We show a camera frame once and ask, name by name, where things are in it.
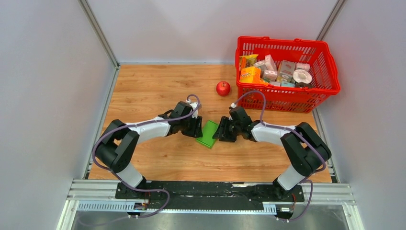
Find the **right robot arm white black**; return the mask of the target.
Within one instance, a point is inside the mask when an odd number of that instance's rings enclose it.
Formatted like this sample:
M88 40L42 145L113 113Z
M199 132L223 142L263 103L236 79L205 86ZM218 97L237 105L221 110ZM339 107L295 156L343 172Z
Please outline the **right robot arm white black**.
M262 120L253 121L241 106L231 108L223 116L213 138L236 142L238 136L253 142L268 142L284 147L290 166L272 182L271 194L284 201L296 185L323 170L331 158L331 150L306 122L296 126L278 126Z

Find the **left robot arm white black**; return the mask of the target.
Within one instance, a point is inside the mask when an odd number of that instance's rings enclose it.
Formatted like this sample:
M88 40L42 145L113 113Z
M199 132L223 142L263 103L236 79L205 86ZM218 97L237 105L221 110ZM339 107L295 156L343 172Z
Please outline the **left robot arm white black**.
M192 138L202 137L200 106L199 102L180 101L174 109L147 121L113 120L93 147L94 163L117 176L133 198L142 198L149 189L145 177L131 163L137 144L178 132Z

